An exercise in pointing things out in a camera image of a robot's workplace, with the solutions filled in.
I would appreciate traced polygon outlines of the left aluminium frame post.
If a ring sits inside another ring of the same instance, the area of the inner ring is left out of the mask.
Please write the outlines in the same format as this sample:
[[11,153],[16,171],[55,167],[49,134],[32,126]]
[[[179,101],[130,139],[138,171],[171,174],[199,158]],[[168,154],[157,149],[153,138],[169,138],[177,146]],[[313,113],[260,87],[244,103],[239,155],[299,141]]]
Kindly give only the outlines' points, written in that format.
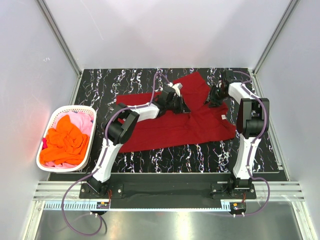
[[76,76],[79,78],[81,76],[82,70],[79,67],[79,65],[76,62],[76,59],[74,58],[69,46],[67,45],[66,40],[64,39],[58,24],[56,23],[56,20],[51,13],[47,3],[45,0],[35,0],[37,3],[40,11],[42,12],[47,24],[49,25],[49,28],[51,29],[54,37],[56,38],[61,50],[63,51],[66,59],[68,60],[71,68],[73,69]]

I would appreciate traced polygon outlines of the red t-shirt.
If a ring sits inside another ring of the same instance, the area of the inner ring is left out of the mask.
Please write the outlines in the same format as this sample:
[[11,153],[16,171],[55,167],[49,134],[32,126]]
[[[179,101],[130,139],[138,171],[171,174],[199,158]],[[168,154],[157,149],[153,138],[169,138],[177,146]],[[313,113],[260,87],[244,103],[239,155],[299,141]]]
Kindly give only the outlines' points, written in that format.
[[236,136],[236,127],[226,119],[228,106],[210,107],[205,103],[210,87],[199,72],[174,83],[182,84],[180,92],[190,112],[175,114],[169,110],[159,118],[138,122],[120,153],[225,141]]

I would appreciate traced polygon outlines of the magenta garment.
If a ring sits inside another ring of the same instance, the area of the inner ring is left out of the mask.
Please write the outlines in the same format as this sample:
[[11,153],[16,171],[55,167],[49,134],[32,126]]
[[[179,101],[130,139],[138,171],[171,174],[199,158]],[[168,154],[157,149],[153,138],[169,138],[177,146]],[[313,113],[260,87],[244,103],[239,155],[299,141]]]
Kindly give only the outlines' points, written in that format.
[[47,145],[47,139],[44,137],[44,138],[42,139],[42,150],[46,149],[47,147],[48,147],[48,145]]

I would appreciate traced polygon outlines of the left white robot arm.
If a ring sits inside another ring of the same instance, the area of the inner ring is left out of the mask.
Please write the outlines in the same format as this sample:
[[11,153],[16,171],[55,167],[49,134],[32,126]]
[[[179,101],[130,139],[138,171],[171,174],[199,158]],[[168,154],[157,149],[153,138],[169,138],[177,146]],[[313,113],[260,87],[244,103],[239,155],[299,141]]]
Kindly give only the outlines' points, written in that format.
[[181,83],[169,84],[151,101],[142,105],[127,106],[119,103],[107,118],[102,148],[95,168],[87,184],[90,192],[97,198],[108,193],[107,181],[111,177],[114,161],[121,147],[131,138],[138,122],[162,117],[167,111],[185,113],[188,109],[182,94]]

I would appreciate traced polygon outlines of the pink t-shirt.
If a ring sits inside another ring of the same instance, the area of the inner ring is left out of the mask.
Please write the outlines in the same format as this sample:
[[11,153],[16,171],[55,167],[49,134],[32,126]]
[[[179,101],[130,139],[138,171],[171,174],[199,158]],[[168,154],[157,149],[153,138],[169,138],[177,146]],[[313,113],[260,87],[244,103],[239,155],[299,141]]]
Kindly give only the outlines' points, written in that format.
[[[76,125],[81,130],[82,133],[87,134],[90,137],[92,132],[92,127],[93,127],[93,118],[84,112],[73,112],[73,111],[63,112],[58,115],[56,122],[54,123],[52,128],[55,128],[57,126],[58,121],[65,115],[69,115],[70,121],[74,125]],[[68,169],[68,168],[73,168],[76,165],[71,165],[66,163],[62,165],[53,165],[52,163],[49,163],[44,166],[49,168]]]

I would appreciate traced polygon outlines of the white plastic laundry basket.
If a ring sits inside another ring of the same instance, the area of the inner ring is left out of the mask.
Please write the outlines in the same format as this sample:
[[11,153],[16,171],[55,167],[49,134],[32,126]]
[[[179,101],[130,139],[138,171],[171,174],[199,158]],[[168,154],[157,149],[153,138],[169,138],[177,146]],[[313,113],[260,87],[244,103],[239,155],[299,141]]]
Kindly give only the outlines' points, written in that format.
[[83,169],[90,156],[97,121],[96,111],[85,105],[66,105],[51,115],[36,156],[46,172]]

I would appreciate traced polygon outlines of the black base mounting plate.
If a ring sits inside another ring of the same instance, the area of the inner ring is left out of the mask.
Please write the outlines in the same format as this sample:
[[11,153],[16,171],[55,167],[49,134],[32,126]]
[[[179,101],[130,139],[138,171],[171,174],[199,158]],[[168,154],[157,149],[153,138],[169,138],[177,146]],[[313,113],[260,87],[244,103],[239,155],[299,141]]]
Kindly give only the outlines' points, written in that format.
[[106,182],[93,177],[81,184],[81,199],[124,199],[131,196],[195,196],[217,200],[255,200],[251,180],[236,180],[230,173],[113,173]]

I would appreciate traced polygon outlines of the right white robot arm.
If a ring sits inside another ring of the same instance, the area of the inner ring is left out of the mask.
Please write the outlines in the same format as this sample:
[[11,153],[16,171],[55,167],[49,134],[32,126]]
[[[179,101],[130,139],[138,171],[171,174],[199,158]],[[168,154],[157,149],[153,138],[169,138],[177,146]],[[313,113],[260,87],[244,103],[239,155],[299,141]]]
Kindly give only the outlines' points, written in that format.
[[211,108],[220,107],[227,98],[239,104],[236,131],[240,143],[237,160],[226,187],[228,195],[236,199],[251,189],[256,151],[263,134],[269,129],[270,101],[249,90],[246,84],[251,80],[238,80],[235,73],[230,69],[224,70],[219,82],[212,86],[206,102]]

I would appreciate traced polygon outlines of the right aluminium frame post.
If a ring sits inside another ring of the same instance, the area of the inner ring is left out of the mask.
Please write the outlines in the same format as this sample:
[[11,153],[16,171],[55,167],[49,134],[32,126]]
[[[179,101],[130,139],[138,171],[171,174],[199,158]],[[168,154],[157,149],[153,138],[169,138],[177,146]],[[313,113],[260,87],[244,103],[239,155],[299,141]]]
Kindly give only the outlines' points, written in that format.
[[269,53],[271,52],[273,46],[277,42],[280,34],[284,30],[287,22],[291,18],[291,15],[294,13],[294,11],[299,3],[300,3],[300,0],[290,0],[289,1],[289,3],[287,5],[287,7],[285,8],[279,22],[277,23],[277,25],[275,27],[270,39],[268,40],[261,56],[259,57],[257,63],[255,64],[254,68],[252,69],[252,73],[254,76],[256,76],[258,74],[259,70],[263,66],[265,60],[267,59]]

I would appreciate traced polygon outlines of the orange t-shirt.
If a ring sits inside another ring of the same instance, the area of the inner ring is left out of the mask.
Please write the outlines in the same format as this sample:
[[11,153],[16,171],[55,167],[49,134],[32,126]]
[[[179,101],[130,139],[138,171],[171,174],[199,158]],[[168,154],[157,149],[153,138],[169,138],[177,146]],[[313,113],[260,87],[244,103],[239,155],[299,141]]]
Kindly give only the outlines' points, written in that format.
[[45,138],[47,148],[39,154],[39,162],[43,166],[79,165],[85,158],[90,140],[89,135],[71,122],[68,114],[57,122],[56,127],[48,130]]

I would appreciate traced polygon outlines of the aluminium frame post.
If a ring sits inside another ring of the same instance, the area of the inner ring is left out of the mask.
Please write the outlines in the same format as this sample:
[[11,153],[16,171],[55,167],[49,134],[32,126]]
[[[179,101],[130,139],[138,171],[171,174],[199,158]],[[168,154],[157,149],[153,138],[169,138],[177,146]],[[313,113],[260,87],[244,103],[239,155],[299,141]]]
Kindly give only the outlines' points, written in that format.
[[40,11],[42,12],[47,24],[49,25],[49,28],[51,29],[54,37],[56,38],[61,50],[63,51],[66,59],[68,60],[71,68],[73,69],[76,76],[79,78],[81,76],[82,70],[79,67],[79,65],[76,62],[76,59],[74,58],[69,46],[67,45],[66,40],[64,39],[58,24],[56,23],[56,20],[51,13],[47,3],[45,0],[35,0],[37,3]]
[[291,15],[294,13],[294,11],[299,3],[300,3],[300,0],[290,0],[289,1],[289,3],[287,5],[287,7],[285,8],[279,22],[277,23],[277,25],[275,27],[270,39],[268,40],[261,56],[259,57],[257,63],[255,64],[254,68],[252,69],[252,73],[254,76],[256,76],[258,74],[259,70],[263,66],[265,60],[267,59],[269,53],[271,52],[273,46],[277,42],[280,34],[284,30],[287,22],[291,18]]

